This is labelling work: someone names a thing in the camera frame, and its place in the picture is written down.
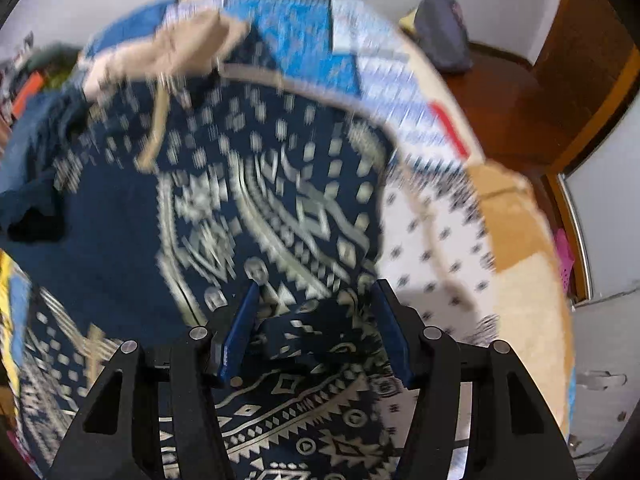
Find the grey backpack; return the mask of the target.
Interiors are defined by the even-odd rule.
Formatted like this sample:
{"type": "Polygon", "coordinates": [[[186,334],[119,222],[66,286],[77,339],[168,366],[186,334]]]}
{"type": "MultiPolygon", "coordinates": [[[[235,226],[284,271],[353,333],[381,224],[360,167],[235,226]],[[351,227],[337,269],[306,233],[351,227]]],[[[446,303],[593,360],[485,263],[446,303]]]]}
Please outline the grey backpack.
{"type": "Polygon", "coordinates": [[[416,44],[442,73],[465,73],[473,66],[469,34],[457,0],[422,0],[413,19],[416,44]]]}

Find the beige fleece blanket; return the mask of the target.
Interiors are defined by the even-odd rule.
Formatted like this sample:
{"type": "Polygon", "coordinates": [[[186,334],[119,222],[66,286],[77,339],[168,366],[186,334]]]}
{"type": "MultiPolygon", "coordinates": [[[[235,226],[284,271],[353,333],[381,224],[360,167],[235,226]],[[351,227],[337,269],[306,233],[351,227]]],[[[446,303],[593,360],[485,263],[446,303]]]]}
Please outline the beige fleece blanket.
{"type": "Polygon", "coordinates": [[[529,180],[485,156],[442,76],[408,37],[401,40],[421,91],[452,121],[463,166],[480,193],[480,212],[495,257],[498,336],[518,352],[562,433],[568,434],[574,338],[548,220],[529,180]]]}

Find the blue patchwork bedspread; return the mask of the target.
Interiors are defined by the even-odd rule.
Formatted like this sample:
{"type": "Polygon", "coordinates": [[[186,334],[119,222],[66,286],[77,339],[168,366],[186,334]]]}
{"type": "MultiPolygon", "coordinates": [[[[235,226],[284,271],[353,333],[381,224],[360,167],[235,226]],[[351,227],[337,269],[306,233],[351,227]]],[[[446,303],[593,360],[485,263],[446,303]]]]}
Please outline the blue patchwork bedspread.
{"type": "Polygon", "coordinates": [[[139,9],[82,51],[81,87],[171,76],[198,39],[229,22],[246,62],[326,89],[393,129],[378,273],[425,322],[484,346],[498,333],[494,256],[470,172],[484,159],[425,55],[366,0],[171,0],[139,9]]]}

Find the brown wooden door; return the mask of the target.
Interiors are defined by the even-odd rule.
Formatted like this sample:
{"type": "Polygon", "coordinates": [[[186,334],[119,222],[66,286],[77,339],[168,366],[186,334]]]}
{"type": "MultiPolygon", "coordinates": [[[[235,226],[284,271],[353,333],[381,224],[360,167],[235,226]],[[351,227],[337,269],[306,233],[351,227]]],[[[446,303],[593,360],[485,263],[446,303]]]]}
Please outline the brown wooden door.
{"type": "Polygon", "coordinates": [[[639,89],[639,49],[610,0],[560,0],[533,68],[553,138],[544,169],[575,170],[624,117],[639,89]]]}

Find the navy patterned garment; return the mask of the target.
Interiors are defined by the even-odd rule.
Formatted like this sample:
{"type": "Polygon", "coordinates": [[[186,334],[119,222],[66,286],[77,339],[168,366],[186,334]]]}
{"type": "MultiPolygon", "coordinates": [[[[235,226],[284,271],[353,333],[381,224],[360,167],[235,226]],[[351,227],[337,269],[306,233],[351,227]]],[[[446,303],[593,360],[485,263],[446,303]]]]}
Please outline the navy patterned garment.
{"type": "Polygon", "coordinates": [[[241,479],[385,479],[386,356],[366,307],[390,132],[246,62],[223,22],[171,76],[33,96],[1,164],[1,246],[32,282],[18,434],[46,474],[124,341],[170,344],[247,282],[242,370],[214,394],[241,479]]]}

